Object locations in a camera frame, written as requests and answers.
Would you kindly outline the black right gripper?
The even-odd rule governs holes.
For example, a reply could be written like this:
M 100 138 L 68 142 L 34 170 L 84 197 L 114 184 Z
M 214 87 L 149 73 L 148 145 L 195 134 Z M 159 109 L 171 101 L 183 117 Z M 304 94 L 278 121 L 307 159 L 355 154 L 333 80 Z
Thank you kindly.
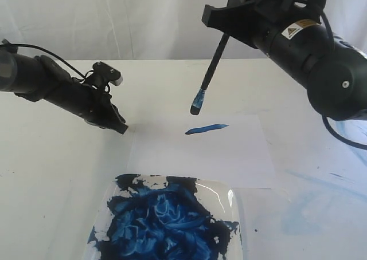
M 228 0 L 226 7 L 205 5 L 202 23 L 259 50 L 269 50 L 279 22 L 284 18 L 284 0 Z

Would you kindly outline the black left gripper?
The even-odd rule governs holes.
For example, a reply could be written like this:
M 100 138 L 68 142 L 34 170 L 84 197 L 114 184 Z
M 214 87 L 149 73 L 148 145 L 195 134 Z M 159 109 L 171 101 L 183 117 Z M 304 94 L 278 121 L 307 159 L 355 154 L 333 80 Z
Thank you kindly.
M 103 93 L 80 92 L 77 95 L 77 115 L 89 125 L 113 130 L 123 135 L 128 130 L 126 120 L 121 116 L 112 96 Z

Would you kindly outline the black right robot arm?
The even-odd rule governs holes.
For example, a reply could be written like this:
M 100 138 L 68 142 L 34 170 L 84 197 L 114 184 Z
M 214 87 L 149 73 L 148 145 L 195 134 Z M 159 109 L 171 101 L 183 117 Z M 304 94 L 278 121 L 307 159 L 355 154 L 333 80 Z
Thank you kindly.
M 366 55 L 321 23 L 327 0 L 228 0 L 202 22 L 257 49 L 335 121 L 366 119 Z

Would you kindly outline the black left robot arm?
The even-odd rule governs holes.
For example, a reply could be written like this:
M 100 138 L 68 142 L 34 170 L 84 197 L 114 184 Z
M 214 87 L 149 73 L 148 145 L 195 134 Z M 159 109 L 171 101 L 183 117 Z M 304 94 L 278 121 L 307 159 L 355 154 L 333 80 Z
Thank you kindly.
M 110 86 L 122 80 L 120 71 L 101 61 L 82 74 L 39 46 L 1 42 L 1 91 L 34 103 L 45 100 L 90 125 L 119 134 L 128 126 L 111 102 Z

